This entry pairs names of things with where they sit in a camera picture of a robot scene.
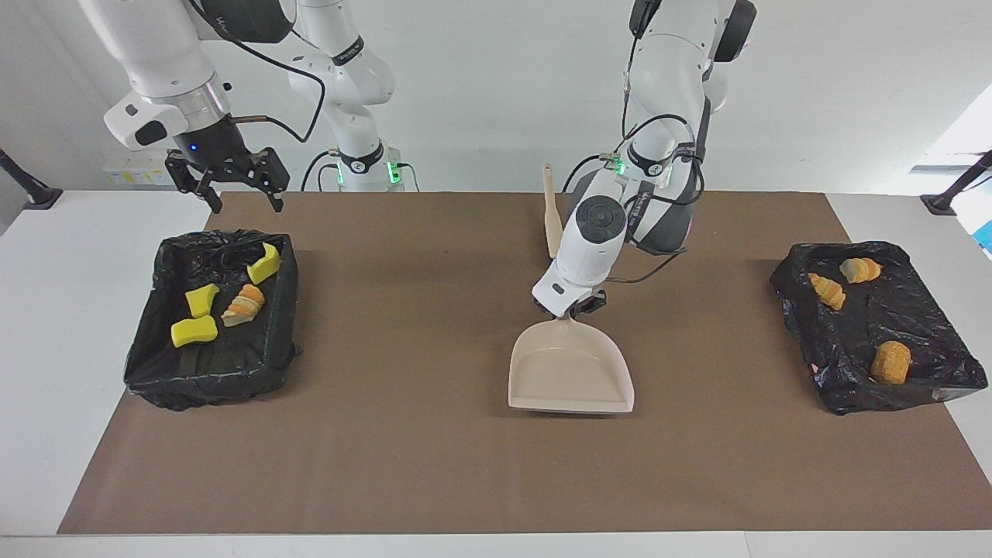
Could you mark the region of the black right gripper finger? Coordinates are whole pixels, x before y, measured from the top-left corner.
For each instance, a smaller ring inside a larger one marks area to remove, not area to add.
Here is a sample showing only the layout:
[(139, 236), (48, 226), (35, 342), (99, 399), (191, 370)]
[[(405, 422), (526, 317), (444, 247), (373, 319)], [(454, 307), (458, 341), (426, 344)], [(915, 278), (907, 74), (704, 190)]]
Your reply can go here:
[(266, 148), (257, 153), (257, 179), (259, 190), (266, 194), (274, 212), (283, 212), (282, 197), (291, 177), (275, 149)]
[(222, 211), (222, 201), (212, 187), (213, 169), (199, 168), (184, 154), (167, 154), (164, 166), (180, 193), (194, 195), (198, 200), (204, 201), (214, 215)]

